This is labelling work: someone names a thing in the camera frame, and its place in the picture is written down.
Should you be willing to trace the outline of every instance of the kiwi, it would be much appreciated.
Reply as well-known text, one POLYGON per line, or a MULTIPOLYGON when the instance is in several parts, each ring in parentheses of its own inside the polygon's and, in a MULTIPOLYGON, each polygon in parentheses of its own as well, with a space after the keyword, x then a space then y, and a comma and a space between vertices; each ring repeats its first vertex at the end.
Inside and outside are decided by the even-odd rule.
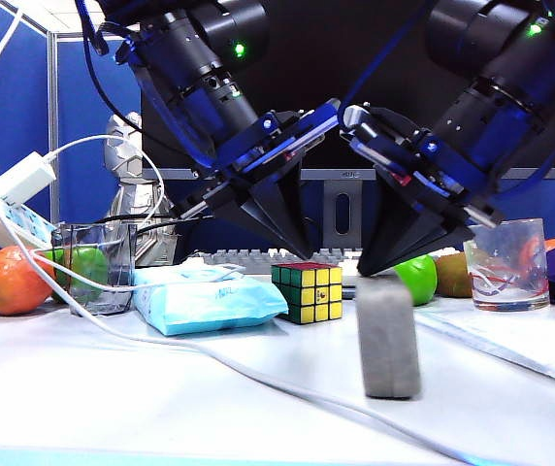
POLYGON ((471 298, 472 283, 464 252, 443 255, 435 262, 437 294, 451 298, 471 298))

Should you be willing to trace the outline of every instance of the green apple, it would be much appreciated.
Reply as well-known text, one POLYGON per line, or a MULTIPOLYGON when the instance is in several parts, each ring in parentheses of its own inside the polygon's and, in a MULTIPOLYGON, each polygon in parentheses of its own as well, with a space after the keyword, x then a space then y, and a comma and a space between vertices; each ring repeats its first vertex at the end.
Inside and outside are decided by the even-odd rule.
MULTIPOLYGON (((107 283, 108 278, 108 260, 105 254, 99 249, 90 246, 80 246, 73 248, 71 254, 68 250, 55 249, 48 250, 43 255, 49 260, 55 260, 60 265, 69 267, 73 272, 80 274, 82 277, 92 280, 97 283, 107 283)), ((82 282, 81 280, 71 278, 64 272, 55 269, 55 280, 65 290, 72 290, 73 297, 78 302, 85 304, 89 301, 94 301, 101 294, 101 290, 82 282)), ((64 302, 56 293, 52 297, 57 302, 64 302)))
POLYGON ((420 255, 394 266, 394 271, 408 288, 413 306, 426 304, 437 288, 437 270, 430 255, 420 255))

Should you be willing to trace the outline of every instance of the ceiling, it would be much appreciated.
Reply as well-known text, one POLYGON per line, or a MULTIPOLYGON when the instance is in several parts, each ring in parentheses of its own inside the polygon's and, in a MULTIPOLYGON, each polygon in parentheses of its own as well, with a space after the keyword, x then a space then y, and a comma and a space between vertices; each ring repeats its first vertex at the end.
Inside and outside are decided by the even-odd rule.
MULTIPOLYGON (((6 0, 51 32, 81 32, 74 0, 6 0)), ((103 14, 96 0, 85 0, 92 22, 100 24, 103 14)))

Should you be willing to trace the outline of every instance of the robot figurine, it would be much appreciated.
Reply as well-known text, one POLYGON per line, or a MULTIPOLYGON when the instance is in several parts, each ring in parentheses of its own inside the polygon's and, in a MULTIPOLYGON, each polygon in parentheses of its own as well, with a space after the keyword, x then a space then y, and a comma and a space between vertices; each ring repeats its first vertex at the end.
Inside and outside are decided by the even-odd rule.
MULTIPOLYGON (((126 117, 136 125, 142 125, 142 118, 137 113, 132 112, 126 117)), ((136 150, 142 146, 142 135, 118 116, 110 118, 107 134, 123 137, 133 144, 132 146, 119 140, 108 140, 105 143, 103 154, 105 166, 118 178, 118 192, 107 216, 146 215, 154 207, 161 192, 157 182, 142 178, 142 155, 136 150)), ((166 196, 156 213, 167 215, 171 207, 172 202, 166 196)), ((127 221, 139 224, 142 219, 127 221)), ((149 224, 153 225, 161 221, 163 220, 153 218, 149 224)), ((138 235, 136 266, 172 265, 177 238, 174 225, 154 228, 138 235)))

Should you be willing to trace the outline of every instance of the rubik's cube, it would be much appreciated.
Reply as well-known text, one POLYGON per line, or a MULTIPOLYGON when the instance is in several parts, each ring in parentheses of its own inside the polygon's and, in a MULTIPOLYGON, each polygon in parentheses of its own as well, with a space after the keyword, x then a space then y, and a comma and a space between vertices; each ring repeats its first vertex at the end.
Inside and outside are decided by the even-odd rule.
POLYGON ((294 323, 313 323, 343 316, 343 269, 335 265, 302 262, 271 268, 271 279, 288 303, 294 323))

